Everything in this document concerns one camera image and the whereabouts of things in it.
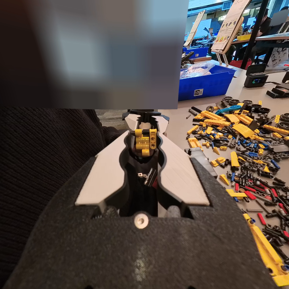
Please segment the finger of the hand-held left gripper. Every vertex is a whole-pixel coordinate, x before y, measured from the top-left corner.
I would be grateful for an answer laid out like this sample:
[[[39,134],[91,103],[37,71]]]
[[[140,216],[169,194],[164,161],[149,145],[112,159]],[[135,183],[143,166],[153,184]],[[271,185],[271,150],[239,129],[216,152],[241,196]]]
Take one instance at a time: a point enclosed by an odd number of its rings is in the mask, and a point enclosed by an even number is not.
[[[136,130],[139,128],[139,117],[138,114],[123,114],[123,121],[128,130]]]
[[[159,136],[162,136],[166,133],[166,129],[169,124],[170,118],[165,115],[158,115],[155,116],[155,119],[156,119],[155,128],[157,129],[157,133]]]

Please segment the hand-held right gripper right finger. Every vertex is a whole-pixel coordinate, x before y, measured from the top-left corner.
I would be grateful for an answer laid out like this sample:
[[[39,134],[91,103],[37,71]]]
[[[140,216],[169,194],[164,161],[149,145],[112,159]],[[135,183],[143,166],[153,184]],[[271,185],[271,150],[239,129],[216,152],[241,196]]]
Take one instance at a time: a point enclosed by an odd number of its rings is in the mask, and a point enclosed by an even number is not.
[[[210,201],[190,156],[161,133],[157,133],[157,148],[159,216],[165,216],[171,206],[179,208],[181,215],[190,206],[209,207]]]

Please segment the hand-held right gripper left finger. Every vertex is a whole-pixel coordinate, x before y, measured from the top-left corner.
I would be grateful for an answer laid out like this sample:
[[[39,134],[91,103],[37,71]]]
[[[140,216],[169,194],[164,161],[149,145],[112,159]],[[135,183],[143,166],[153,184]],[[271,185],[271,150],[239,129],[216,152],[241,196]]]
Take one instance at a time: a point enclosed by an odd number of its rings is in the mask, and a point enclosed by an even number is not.
[[[130,132],[127,130],[96,155],[95,162],[75,201],[76,206],[96,205],[103,213],[108,206],[122,208],[129,199],[126,165]]]

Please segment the yellow short toy beam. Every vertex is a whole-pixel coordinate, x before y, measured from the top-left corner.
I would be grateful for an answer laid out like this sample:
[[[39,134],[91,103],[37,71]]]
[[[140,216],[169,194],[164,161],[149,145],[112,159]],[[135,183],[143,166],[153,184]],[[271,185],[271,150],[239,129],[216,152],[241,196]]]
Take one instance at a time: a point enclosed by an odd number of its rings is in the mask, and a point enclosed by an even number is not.
[[[156,149],[157,129],[149,130],[149,145],[150,149]]]

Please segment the yellow toy connector block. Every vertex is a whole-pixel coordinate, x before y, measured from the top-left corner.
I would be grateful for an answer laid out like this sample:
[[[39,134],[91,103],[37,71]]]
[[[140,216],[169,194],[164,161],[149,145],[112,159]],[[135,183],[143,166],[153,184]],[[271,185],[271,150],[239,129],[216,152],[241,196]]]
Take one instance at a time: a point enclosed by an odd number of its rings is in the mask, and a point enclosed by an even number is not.
[[[149,145],[149,136],[135,137],[135,148],[139,150],[142,154],[142,157],[150,156],[150,145]]]

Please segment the person's left forearm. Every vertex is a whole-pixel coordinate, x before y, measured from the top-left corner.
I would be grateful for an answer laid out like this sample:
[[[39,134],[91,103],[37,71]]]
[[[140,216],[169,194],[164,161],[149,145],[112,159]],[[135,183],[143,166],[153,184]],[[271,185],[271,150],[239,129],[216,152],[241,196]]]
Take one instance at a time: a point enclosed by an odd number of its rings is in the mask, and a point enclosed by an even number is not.
[[[122,114],[127,110],[95,110],[95,112],[101,123],[107,145],[127,130],[125,121],[122,120]]]

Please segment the black toy battery box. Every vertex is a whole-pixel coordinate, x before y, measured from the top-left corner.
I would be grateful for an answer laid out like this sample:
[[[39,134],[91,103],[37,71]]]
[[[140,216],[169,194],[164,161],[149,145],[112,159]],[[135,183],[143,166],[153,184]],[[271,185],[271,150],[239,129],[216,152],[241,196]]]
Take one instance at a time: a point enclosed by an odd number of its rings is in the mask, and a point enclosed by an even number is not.
[[[184,151],[190,156],[190,158],[195,158],[215,179],[217,179],[217,173],[200,147],[187,148],[184,149]]]

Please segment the yellow angled toy beam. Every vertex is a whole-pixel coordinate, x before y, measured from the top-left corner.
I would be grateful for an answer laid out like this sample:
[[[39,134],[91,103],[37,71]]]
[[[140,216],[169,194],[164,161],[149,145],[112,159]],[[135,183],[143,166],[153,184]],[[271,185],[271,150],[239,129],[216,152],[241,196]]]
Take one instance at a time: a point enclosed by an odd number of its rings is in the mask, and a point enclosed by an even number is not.
[[[242,200],[247,197],[245,193],[235,192],[232,189],[226,189],[226,192],[229,194],[230,197],[236,198],[238,200]]]

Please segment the blue storage bin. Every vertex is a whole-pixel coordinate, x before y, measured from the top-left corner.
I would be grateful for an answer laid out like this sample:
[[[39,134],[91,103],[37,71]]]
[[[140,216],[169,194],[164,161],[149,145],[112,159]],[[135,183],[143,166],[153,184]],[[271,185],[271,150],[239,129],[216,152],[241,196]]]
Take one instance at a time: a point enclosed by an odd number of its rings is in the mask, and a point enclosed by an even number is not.
[[[202,46],[194,46],[192,48],[183,47],[183,52],[186,55],[189,54],[192,51],[194,52],[194,54],[189,59],[207,57],[208,50],[209,50],[208,47],[202,47]]]
[[[211,74],[179,81],[178,101],[225,95],[236,72],[235,67],[215,65]]]

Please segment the person's torso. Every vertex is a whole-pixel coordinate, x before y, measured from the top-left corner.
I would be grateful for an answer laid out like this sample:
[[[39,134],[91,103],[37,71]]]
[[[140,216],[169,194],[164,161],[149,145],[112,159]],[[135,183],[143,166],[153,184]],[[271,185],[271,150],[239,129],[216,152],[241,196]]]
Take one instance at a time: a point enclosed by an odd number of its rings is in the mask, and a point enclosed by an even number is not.
[[[1,288],[55,193],[107,145],[91,109],[1,107]]]

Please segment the pile of toy building pieces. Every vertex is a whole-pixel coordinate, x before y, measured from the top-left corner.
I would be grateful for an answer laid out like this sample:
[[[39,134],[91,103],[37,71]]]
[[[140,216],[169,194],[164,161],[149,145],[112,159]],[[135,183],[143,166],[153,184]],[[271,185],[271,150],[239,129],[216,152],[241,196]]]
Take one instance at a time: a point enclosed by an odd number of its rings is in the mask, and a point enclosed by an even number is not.
[[[270,116],[270,109],[251,100],[225,97],[201,111],[192,106],[193,128],[187,132],[190,148],[211,149],[218,158],[209,160],[220,168],[218,179],[225,188],[245,193],[257,208],[245,208],[259,219],[261,231],[288,262],[288,180],[280,162],[288,161],[288,113]]]

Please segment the clear plastic bag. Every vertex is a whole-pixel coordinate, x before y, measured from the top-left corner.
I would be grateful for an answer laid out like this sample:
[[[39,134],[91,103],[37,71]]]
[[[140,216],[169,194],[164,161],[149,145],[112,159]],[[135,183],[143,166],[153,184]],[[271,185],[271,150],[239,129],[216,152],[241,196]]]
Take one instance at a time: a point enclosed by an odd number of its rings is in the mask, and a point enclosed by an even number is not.
[[[214,63],[201,62],[196,64],[186,64],[180,71],[180,79],[194,78],[210,75],[210,70],[215,67]]]

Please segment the small instruction board on easel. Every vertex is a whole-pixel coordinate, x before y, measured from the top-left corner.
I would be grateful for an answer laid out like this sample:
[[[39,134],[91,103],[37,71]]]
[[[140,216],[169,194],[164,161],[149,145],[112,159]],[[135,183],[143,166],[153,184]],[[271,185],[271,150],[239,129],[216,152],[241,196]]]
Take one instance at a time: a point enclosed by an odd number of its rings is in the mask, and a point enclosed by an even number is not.
[[[202,20],[202,18],[204,16],[205,12],[206,12],[206,9],[204,9],[200,13],[198,13],[197,18],[194,21],[194,24],[192,25],[190,33],[188,34],[187,40],[184,43],[184,47],[185,48],[188,49],[190,47],[190,45],[191,45],[191,43],[193,41],[193,38],[194,38],[194,36],[195,36],[195,34],[197,32],[197,28],[198,28],[198,26],[199,26],[199,24],[200,24],[200,22],[201,22],[201,20]]]

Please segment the black case with green display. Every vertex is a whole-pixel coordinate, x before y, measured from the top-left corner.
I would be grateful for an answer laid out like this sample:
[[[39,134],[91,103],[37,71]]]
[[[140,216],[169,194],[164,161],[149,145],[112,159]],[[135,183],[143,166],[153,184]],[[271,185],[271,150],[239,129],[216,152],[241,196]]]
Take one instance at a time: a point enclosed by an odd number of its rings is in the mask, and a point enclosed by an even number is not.
[[[245,88],[262,87],[265,85],[268,74],[265,73],[266,63],[254,64],[247,67],[246,79],[244,82]]]

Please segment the large instruction board on easel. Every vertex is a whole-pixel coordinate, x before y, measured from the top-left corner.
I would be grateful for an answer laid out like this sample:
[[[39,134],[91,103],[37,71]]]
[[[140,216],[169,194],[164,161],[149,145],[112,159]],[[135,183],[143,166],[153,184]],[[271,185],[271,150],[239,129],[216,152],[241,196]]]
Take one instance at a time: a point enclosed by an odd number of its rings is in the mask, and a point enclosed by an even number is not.
[[[251,0],[235,0],[223,21],[211,51],[225,54],[235,38],[244,17],[243,13]]]

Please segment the black charging dock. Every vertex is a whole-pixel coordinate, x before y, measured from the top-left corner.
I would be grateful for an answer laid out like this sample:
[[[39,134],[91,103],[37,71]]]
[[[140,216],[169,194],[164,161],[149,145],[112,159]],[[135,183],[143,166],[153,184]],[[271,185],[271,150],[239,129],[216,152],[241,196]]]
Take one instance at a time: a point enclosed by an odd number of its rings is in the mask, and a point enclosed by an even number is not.
[[[271,91],[266,94],[273,99],[289,98],[289,84],[276,85]]]

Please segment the black stand pole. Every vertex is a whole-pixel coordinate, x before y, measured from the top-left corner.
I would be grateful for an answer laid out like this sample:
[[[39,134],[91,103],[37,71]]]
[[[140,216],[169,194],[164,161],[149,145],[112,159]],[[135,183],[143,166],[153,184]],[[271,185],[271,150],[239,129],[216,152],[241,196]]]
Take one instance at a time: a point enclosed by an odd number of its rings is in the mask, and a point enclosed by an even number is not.
[[[269,2],[269,0],[262,0],[261,6],[259,9],[257,18],[256,18],[255,26],[254,26],[254,29],[251,33],[251,37],[249,39],[247,49],[244,53],[243,61],[242,61],[241,67],[240,67],[243,70],[245,70],[245,68],[246,68],[246,65],[247,65],[247,62],[248,62],[248,59],[249,59],[249,56],[250,56],[250,53],[251,53],[251,50],[253,48],[253,45],[255,43],[256,38],[261,35],[259,33],[259,28],[260,28],[262,21],[264,19],[264,15],[265,15],[265,12],[267,9],[268,2]]]

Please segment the white printed board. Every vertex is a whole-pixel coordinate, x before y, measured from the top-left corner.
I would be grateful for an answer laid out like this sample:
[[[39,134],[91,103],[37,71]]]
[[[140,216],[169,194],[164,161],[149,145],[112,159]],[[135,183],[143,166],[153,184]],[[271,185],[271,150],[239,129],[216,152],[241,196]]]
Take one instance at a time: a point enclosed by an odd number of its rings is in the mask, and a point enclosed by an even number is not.
[[[268,67],[273,69],[288,59],[288,48],[274,48],[268,62]]]

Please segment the yellow toy frame assembly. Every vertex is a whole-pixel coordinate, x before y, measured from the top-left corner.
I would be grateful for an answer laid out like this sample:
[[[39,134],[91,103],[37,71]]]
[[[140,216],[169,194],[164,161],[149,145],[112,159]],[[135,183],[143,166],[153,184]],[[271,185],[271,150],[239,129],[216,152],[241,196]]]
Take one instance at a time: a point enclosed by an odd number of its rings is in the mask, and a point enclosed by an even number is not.
[[[265,235],[255,225],[255,220],[247,213],[243,213],[265,267],[278,287],[289,285],[289,267],[285,265]]]

